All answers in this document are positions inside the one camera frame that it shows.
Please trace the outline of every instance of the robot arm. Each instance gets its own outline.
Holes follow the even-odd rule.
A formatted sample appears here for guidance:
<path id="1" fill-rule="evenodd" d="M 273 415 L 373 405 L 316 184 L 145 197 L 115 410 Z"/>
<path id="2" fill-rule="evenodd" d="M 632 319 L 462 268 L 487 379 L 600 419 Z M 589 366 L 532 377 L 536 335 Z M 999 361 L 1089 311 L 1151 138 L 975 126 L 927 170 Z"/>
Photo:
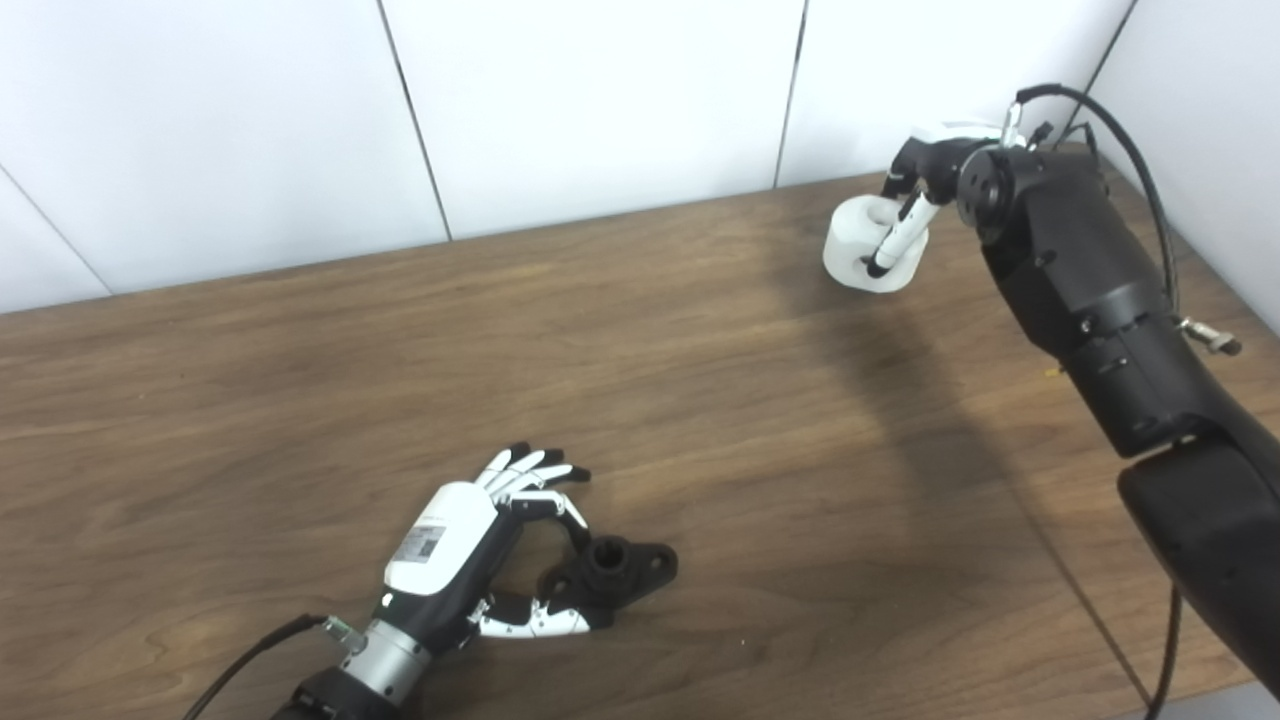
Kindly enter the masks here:
<path id="1" fill-rule="evenodd" d="M 891 264 L 893 240 L 918 234 L 934 206 L 956 202 L 1028 340 L 1061 364 L 1121 457 L 1146 455 L 1119 488 L 1164 568 L 1280 697 L 1280 442 L 1184 334 L 1231 355 L 1239 343 L 1176 315 L 1097 161 L 1020 147 L 1007 132 L 1016 120 L 998 145 L 989 135 L 908 141 L 884 195 L 911 196 L 868 273 Z"/>

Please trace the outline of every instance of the white wall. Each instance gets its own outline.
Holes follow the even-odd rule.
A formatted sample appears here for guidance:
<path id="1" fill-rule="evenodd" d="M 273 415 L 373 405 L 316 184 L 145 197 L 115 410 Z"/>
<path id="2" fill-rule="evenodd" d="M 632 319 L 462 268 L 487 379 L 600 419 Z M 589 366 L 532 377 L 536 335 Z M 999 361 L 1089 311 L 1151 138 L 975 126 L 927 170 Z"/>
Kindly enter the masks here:
<path id="1" fill-rule="evenodd" d="M 0 109 L 115 292 L 444 240 L 372 1 L 5 1 Z"/>
<path id="2" fill-rule="evenodd" d="M 1139 0 L 1092 95 L 1133 136 L 1174 227 L 1280 332 L 1276 28 L 1275 0 Z"/>
<path id="3" fill-rule="evenodd" d="M 1014 94 L 1084 87 L 1129 0 L 809 0 L 780 184 L 883 170 L 920 120 L 1000 123 Z M 1030 132 L 1073 104 L 1027 106 Z"/>
<path id="4" fill-rule="evenodd" d="M 1126 1 L 810 0 L 799 67 L 805 0 L 0 3 L 0 307 L 88 292 L 32 247 L 128 292 L 883 169 Z"/>
<path id="5" fill-rule="evenodd" d="M 453 237 L 773 184 L 803 0 L 388 0 Z"/>

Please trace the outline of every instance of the wood grain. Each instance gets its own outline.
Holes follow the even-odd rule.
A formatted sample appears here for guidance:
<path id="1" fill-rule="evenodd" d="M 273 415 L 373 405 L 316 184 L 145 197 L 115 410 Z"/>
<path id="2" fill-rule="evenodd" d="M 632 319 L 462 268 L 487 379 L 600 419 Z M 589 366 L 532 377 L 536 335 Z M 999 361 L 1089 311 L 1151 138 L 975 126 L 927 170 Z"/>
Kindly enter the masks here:
<path id="1" fill-rule="evenodd" d="M 608 632 L 445 659 L 411 717 L 1137 707 L 1082 603 L 1147 671 L 1165 584 L 1120 461 L 954 214 L 905 292 L 826 277 L 832 209 L 874 183 L 0 316 L 6 716 L 177 717 L 284 619 L 367 616 L 435 488 L 520 438 L 594 470 L 593 525 L 673 544 L 681 575 Z M 1276 428 L 1274 342 L 1188 275 L 1251 341 L 1216 368 Z M 558 557 L 534 530 L 515 589 Z M 1242 676 L 1192 646 L 1180 692 Z M 291 641 L 207 716 L 265 717 L 333 656 Z"/>

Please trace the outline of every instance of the metal connector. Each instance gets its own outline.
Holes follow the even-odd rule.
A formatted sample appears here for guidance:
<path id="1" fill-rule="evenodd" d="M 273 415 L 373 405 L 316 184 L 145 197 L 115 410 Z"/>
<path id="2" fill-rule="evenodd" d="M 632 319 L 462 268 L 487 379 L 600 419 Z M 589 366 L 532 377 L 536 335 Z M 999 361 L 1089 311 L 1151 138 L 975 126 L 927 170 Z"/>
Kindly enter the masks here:
<path id="1" fill-rule="evenodd" d="M 1178 329 L 1183 331 L 1187 337 L 1207 347 L 1215 355 L 1221 352 L 1235 356 L 1244 350 L 1244 345 L 1235 340 L 1234 334 L 1213 329 L 1211 325 L 1197 323 L 1190 318 L 1183 318 L 1183 322 L 1178 323 Z"/>
<path id="2" fill-rule="evenodd" d="M 1014 102 L 1005 113 L 1005 127 L 1000 129 L 1000 146 L 1010 149 L 1018 145 L 1018 126 L 1023 123 L 1023 104 Z"/>
<path id="3" fill-rule="evenodd" d="M 340 618 L 330 615 L 328 620 L 324 621 L 324 632 L 326 635 L 334 639 L 338 644 L 343 647 L 347 652 L 357 655 L 369 646 L 369 638 L 364 633 L 352 628 L 344 623 Z"/>

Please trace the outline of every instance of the qr code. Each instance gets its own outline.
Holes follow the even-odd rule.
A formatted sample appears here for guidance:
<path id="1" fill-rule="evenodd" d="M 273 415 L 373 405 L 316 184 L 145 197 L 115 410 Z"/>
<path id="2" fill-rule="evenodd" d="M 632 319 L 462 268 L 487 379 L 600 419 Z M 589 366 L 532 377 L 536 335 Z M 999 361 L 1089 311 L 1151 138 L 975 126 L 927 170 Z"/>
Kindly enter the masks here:
<path id="1" fill-rule="evenodd" d="M 396 556 L 392 560 L 426 562 L 431 559 L 435 546 L 440 544 L 440 538 L 443 537 L 443 525 L 415 527 L 404 536 L 404 542 L 401 543 L 399 550 L 396 551 Z"/>

